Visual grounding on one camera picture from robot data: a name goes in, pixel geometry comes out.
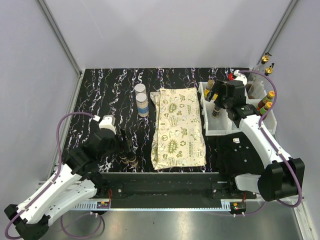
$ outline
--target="blue label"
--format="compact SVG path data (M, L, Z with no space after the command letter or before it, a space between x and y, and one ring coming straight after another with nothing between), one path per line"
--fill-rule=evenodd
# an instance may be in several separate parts
M138 107L138 112L141 114L146 114L147 112L149 112L149 107L148 106L146 106L145 108Z

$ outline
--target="white lid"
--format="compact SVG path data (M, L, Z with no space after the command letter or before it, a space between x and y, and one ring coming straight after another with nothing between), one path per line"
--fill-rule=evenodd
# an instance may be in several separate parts
M142 83L139 83L139 84L135 85L134 90L137 91L138 93L141 93L144 90L146 90L146 86Z
M145 95L143 92L142 93L138 93L136 96L135 96L135 99L140 102L140 103L143 103L144 101L146 101L148 98L147 98L147 95Z

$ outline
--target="beige fabric bag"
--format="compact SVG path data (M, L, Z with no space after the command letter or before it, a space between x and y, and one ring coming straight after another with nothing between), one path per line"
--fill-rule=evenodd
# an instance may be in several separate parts
M155 170L206 164L200 106L196 88L150 93L156 109L151 161Z

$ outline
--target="black cloth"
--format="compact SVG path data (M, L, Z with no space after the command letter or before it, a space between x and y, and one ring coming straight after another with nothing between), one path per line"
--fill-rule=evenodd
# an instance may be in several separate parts
M215 138L216 165L226 175L261 175L264 165L254 146L243 132Z

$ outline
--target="gray concrete floor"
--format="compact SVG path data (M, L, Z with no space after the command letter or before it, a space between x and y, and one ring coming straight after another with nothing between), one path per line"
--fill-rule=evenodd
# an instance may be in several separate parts
M258 204L250 202L248 212L257 209ZM84 212L69 211L64 224L72 222ZM291 208L279 203L268 203L256 215L247 217L216 216L208 212L193 211L109 211L103 215L102 227L92 240L301 240L302 235ZM77 236L90 234L98 225L98 219L85 216L67 230ZM59 231L57 220L44 240L71 240Z

